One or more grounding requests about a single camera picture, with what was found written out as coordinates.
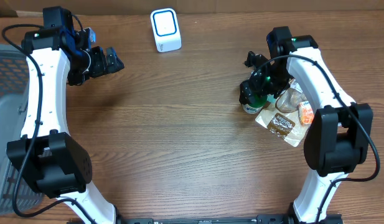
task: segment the white device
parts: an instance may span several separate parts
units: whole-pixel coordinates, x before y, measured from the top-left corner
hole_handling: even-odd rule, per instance
[[[158,9],[151,13],[150,20],[156,47],[159,52],[178,50],[182,46],[177,14],[171,8]]]

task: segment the black joint housing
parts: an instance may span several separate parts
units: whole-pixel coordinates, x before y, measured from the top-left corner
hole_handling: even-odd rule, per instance
[[[7,144],[6,154],[18,171],[30,141],[22,138]],[[52,155],[40,157],[47,147]],[[31,150],[22,177],[34,192],[56,198],[65,193],[84,192],[86,184],[91,182],[90,156],[67,133],[52,131],[48,136],[37,137]]]
[[[248,80],[245,80],[240,84],[239,102],[243,105],[254,104],[256,102],[254,93],[248,84]]]
[[[296,51],[298,48],[314,47],[318,48],[317,43],[310,35],[293,37],[289,27],[275,27],[266,36],[271,59],[289,55],[290,52]],[[268,59],[263,55],[256,55],[250,51],[244,64],[247,67],[254,66],[257,69],[260,65],[267,62]],[[250,92],[254,93],[258,98],[266,95],[273,95],[277,98],[283,90],[289,88],[289,80],[293,78],[287,71],[287,58],[275,60],[272,64],[267,64],[257,74],[253,74],[248,80]],[[249,99],[240,91],[240,103],[249,103],[253,99]]]
[[[90,35],[91,29],[75,31],[69,10],[60,6],[44,8],[43,17],[44,28],[26,32],[22,48],[29,54],[45,48],[62,49],[70,61],[69,85],[82,85],[90,77],[100,77],[124,68],[112,47],[107,50],[111,55],[107,58],[100,47],[91,49],[91,43],[95,41],[94,35]]]
[[[368,104],[353,104],[350,109],[367,134],[373,121],[373,111]],[[348,128],[337,133],[338,125]],[[325,106],[315,113],[304,142],[304,155],[308,166],[321,177],[335,172],[353,172],[357,164],[365,162],[368,141],[346,109]]]

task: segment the wood grain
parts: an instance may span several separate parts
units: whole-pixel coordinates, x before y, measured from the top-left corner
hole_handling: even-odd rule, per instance
[[[283,213],[307,174],[292,147],[254,122],[238,103],[251,72],[247,52],[268,55],[266,35],[289,26],[311,34],[344,90],[374,110],[380,176],[344,183],[329,207],[345,223],[384,223],[384,11],[179,15],[182,48],[157,53],[148,16],[80,17],[126,68],[67,91],[72,136],[90,153],[93,181],[127,217],[242,217]],[[0,19],[3,27],[41,18]],[[9,37],[20,43],[26,29]],[[352,177],[370,175],[372,153]],[[41,206],[50,203],[44,200]],[[31,220],[75,218],[60,205]]]
[[[140,15],[173,8],[177,13],[290,12],[333,10],[384,10],[384,0],[0,0],[16,11],[42,12],[45,7],[62,6],[89,16]]]

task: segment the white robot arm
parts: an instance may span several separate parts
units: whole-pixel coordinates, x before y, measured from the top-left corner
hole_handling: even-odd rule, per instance
[[[344,101],[347,106],[350,106],[351,103],[355,102],[354,99],[343,91],[330,73],[329,69],[327,69],[319,49],[304,47],[297,49],[295,52],[291,52],[290,54],[304,56],[316,61],[326,71],[333,86],[337,92],[340,93],[342,101]],[[313,111],[322,109],[327,105],[333,108],[342,107],[338,100],[334,98],[334,94],[330,89],[329,84],[326,82],[323,74],[317,67],[313,66],[311,62],[307,62],[299,58],[288,58],[287,71],[299,83],[299,86],[306,95]],[[314,223],[318,213],[318,208],[324,198],[326,190],[333,181],[339,178],[346,178],[347,176],[348,174],[344,172],[336,172],[328,174],[325,177],[321,177],[316,170],[309,169],[301,193],[298,198],[295,199],[293,204],[293,209],[298,220],[305,223]],[[337,183],[336,187],[332,188],[330,195],[323,206],[319,221],[326,218],[327,207],[329,206],[339,184],[340,183]]]
[[[88,153],[71,137],[66,121],[66,86],[82,85],[90,77],[96,78],[124,68],[113,48],[107,57],[100,47],[91,48],[94,33],[87,28],[76,32],[72,15],[61,7],[45,8],[44,28],[28,32],[22,48],[37,62],[42,74],[42,99],[39,98],[39,74],[28,57],[29,99],[21,140],[7,144],[7,155],[20,170],[26,157],[26,146],[40,120],[34,151],[22,174],[34,192],[42,192],[66,203],[85,222],[120,224],[123,219],[114,205],[107,202],[94,183]],[[42,100],[40,119],[37,105]],[[39,157],[44,150],[51,156]]]
[[[260,224],[341,222],[340,215],[329,218],[326,215],[340,184],[336,180],[346,178],[357,164],[365,161],[368,147],[368,141],[351,122],[345,107],[353,111],[369,134],[373,113],[367,104],[357,105],[343,91],[310,35],[292,37],[288,27],[277,27],[268,34],[267,43],[270,60],[248,53],[245,65],[254,66],[255,72],[240,84],[240,103],[253,105],[257,97],[268,94],[276,98],[294,77],[316,113],[304,142],[304,155],[310,169],[300,195],[292,203],[288,215],[258,215],[257,220]],[[337,134],[339,125],[348,128],[347,133]]]

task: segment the black cable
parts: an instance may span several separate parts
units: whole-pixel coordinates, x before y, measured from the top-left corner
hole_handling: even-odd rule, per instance
[[[72,16],[78,22],[78,25],[80,25],[81,30],[84,30],[83,27],[82,27],[81,21],[78,19],[78,17],[76,15],[74,15],[74,14],[72,14]]]
[[[369,181],[369,180],[373,180],[378,175],[378,173],[380,172],[380,156],[378,155],[377,148],[374,145],[374,142],[371,139],[371,137],[367,134],[366,130],[363,128],[362,124],[360,123],[358,118],[354,115],[354,113],[350,110],[350,108],[341,100],[341,97],[340,97],[339,93],[337,93],[337,90],[333,86],[333,83],[331,82],[329,76],[326,74],[325,70],[316,61],[314,61],[314,60],[312,60],[310,58],[307,58],[307,57],[300,56],[300,55],[282,55],[282,56],[278,56],[278,57],[274,57],[272,59],[269,59],[268,61],[266,61],[265,63],[260,65],[253,72],[252,75],[258,73],[258,71],[261,70],[267,64],[270,64],[271,62],[273,62],[275,60],[278,60],[278,59],[282,59],[282,58],[299,58],[299,59],[303,59],[305,61],[311,62],[313,65],[315,65],[321,71],[321,73],[323,74],[323,76],[326,79],[327,83],[329,84],[329,87],[332,90],[332,92],[334,94],[334,97],[342,105],[342,107],[345,110],[347,110],[347,112],[350,115],[350,117],[352,118],[352,120],[357,124],[357,126],[359,127],[361,132],[363,132],[363,136],[365,137],[365,139],[368,141],[370,147],[372,148],[372,151],[374,153],[374,158],[376,160],[376,168],[374,170],[374,173],[370,177],[366,177],[366,178],[339,178],[339,179],[333,181],[330,184],[330,186],[329,186],[329,188],[327,188],[327,191],[326,191],[325,195],[323,196],[322,202],[321,202],[321,204],[320,204],[320,206],[318,208],[318,213],[317,213],[316,221],[315,221],[315,223],[318,224],[319,223],[319,219],[320,219],[320,215],[322,213],[323,206],[324,206],[325,201],[327,200],[327,198],[328,198],[328,196],[330,194],[330,191],[331,191],[332,187],[335,187],[336,183],[341,182],[341,181],[366,182],[366,181]]]
[[[26,164],[29,161],[29,158],[31,156],[31,152],[34,151],[35,139],[37,138],[38,130],[40,128],[40,119],[41,119],[41,110],[42,110],[42,74],[41,74],[40,67],[38,66],[38,63],[34,60],[34,58],[31,57],[30,54],[28,54],[21,47],[19,47],[18,45],[13,43],[11,40],[9,40],[6,37],[6,35],[5,35],[6,31],[8,31],[9,29],[17,28],[17,27],[36,27],[36,28],[40,28],[40,29],[44,28],[43,26],[34,25],[34,24],[16,24],[16,25],[7,26],[7,27],[5,27],[2,30],[2,37],[3,37],[3,39],[6,42],[8,42],[10,45],[12,45],[14,48],[16,48],[17,50],[22,52],[34,64],[34,67],[37,70],[38,85],[39,85],[38,104],[37,104],[37,117],[35,119],[35,129],[34,129],[34,133],[32,135],[32,138],[31,138],[30,145],[29,145],[29,148],[27,150],[26,156],[23,159],[22,166],[20,168],[19,174],[17,175],[16,184],[15,184],[15,187],[14,187],[14,190],[13,190],[13,194],[12,194],[12,208],[13,208],[14,212],[16,213],[16,215],[19,215],[20,217],[24,217],[24,218],[29,218],[29,217],[34,217],[36,215],[39,215],[39,214],[43,213],[44,211],[46,211],[46,210],[48,210],[48,209],[50,209],[50,208],[52,208],[52,207],[62,203],[62,202],[71,202],[72,205],[75,205],[75,206],[77,206],[78,209],[80,209],[80,211],[84,214],[84,216],[91,223],[95,223],[94,219],[92,219],[91,216],[89,216],[89,214],[87,214],[87,212],[84,210],[84,208],[76,200],[74,200],[72,198],[65,198],[65,199],[58,200],[58,201],[56,201],[54,203],[51,203],[50,205],[48,205],[48,206],[46,206],[44,208],[41,208],[40,210],[38,210],[36,212],[30,213],[30,214],[22,213],[19,210],[19,208],[17,207],[17,195],[19,193],[19,187],[20,187],[20,183],[21,183],[21,180],[22,180],[22,175],[23,175],[24,169],[26,167]]]

